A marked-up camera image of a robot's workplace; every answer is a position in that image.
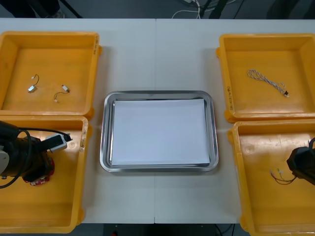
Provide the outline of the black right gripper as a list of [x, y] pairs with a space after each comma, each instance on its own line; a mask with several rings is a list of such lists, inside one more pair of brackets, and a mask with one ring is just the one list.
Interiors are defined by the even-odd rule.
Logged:
[[292, 174], [304, 179], [312, 185], [315, 184], [315, 150], [309, 147], [295, 148], [287, 159], [287, 165]]

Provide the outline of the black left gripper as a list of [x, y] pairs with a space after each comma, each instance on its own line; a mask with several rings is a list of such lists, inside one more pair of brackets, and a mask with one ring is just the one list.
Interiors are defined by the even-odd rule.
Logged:
[[31, 162], [23, 174], [24, 182], [48, 182], [53, 175], [53, 159], [47, 151], [37, 146], [32, 148]]

